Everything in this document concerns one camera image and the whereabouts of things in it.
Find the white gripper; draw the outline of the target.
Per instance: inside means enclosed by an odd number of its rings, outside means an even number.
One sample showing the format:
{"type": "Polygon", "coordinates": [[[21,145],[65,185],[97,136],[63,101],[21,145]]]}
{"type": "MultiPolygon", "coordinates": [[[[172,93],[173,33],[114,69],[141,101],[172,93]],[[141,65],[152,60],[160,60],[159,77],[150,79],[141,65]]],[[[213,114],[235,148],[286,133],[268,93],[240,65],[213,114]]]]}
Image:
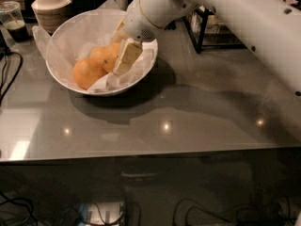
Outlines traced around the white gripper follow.
{"type": "Polygon", "coordinates": [[[113,73],[127,73],[143,52],[141,42],[152,42],[160,28],[152,24],[144,14],[142,0],[134,0],[126,10],[112,34],[111,41],[121,41],[119,55],[113,73]]]}

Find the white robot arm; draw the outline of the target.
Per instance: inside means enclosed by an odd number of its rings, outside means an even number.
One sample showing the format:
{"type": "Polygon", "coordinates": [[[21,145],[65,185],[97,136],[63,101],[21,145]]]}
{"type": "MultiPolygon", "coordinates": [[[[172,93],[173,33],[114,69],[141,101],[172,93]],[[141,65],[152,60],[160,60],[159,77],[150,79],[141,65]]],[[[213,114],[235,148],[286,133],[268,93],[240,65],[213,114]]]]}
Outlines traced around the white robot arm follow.
{"type": "Polygon", "coordinates": [[[246,47],[242,53],[216,56],[206,68],[208,84],[197,100],[225,124],[213,131],[219,151],[250,151],[258,182],[281,196],[300,197],[301,13],[279,0],[133,0],[124,26],[141,41],[204,6],[246,47]]]}

